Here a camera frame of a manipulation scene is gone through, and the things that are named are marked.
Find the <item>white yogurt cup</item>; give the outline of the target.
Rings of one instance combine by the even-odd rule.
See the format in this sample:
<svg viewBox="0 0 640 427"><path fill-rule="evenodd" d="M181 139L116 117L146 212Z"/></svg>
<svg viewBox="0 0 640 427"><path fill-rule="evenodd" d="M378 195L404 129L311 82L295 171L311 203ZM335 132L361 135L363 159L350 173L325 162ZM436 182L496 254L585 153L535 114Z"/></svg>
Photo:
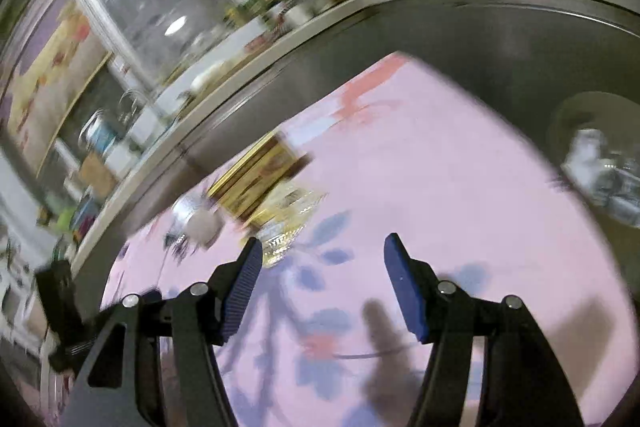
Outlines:
<svg viewBox="0 0 640 427"><path fill-rule="evenodd" d="M218 239L224 227L224 218L206 197L183 195L170 208L172 218L165 235L165 245L174 245L179 239L187 239L196 245L209 248Z"/></svg>

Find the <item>yellow cardboard box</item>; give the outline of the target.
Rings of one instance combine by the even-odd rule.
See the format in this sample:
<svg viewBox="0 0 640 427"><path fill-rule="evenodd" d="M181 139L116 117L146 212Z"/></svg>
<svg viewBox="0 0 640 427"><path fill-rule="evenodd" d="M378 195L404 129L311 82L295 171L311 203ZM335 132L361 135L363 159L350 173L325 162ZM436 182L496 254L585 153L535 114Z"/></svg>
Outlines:
<svg viewBox="0 0 640 427"><path fill-rule="evenodd" d="M280 132L265 134L207 190L206 197L240 222L246 222L274 187L297 176L311 162Z"/></svg>

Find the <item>beige trash bin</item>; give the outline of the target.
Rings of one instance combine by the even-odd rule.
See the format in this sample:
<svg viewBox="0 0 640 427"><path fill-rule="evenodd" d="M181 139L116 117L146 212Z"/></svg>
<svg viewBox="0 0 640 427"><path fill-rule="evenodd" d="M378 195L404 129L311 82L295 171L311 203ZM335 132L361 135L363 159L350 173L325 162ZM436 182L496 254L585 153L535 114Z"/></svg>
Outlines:
<svg viewBox="0 0 640 427"><path fill-rule="evenodd" d="M639 104L588 91L555 109L550 157L596 215L621 262L639 258Z"/></svg>

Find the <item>grey kitchen cabinets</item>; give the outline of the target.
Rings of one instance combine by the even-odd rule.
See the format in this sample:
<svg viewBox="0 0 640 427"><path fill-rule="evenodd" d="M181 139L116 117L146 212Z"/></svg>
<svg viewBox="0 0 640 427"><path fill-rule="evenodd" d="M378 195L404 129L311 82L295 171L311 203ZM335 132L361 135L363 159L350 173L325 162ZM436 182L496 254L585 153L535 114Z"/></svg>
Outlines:
<svg viewBox="0 0 640 427"><path fill-rule="evenodd" d="M552 112L584 91L639 98L639 15L603 0L394 0L341 5L237 72L156 144L111 198L74 264L99 308L127 237L248 144L393 52L495 109L547 150Z"/></svg>

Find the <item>yellow snack packet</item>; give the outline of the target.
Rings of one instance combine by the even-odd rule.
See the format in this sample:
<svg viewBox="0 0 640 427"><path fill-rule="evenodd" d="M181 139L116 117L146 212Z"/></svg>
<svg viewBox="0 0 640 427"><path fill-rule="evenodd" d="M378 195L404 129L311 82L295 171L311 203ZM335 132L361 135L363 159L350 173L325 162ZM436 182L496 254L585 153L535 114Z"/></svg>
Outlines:
<svg viewBox="0 0 640 427"><path fill-rule="evenodd" d="M278 183L257 207L246 225L262 243L262 266L279 263L302 233L326 193L294 181Z"/></svg>

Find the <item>pink floral tablecloth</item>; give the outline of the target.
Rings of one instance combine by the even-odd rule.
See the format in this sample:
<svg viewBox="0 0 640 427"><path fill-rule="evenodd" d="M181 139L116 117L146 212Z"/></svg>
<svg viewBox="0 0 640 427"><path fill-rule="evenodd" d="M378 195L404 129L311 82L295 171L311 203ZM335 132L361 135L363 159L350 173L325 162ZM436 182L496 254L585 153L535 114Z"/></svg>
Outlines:
<svg viewBox="0 0 640 427"><path fill-rule="evenodd" d="M311 157L312 215L260 274L216 352L243 426L401 426L430 355L405 326L383 262L412 257L470 295L523 298L599 424L637 370L634 314L582 201L492 110L394 53L281 128Z"/></svg>

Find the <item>sink faucet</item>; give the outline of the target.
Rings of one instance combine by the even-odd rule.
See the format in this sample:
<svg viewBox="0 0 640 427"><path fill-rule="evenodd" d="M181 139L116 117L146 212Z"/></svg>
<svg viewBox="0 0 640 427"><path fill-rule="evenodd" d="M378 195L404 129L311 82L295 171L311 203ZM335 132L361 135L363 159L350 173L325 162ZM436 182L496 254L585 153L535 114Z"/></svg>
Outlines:
<svg viewBox="0 0 640 427"><path fill-rule="evenodd" d="M145 101L141 91L129 89L120 97L117 104L117 120L122 127L129 129L144 109Z"/></svg>

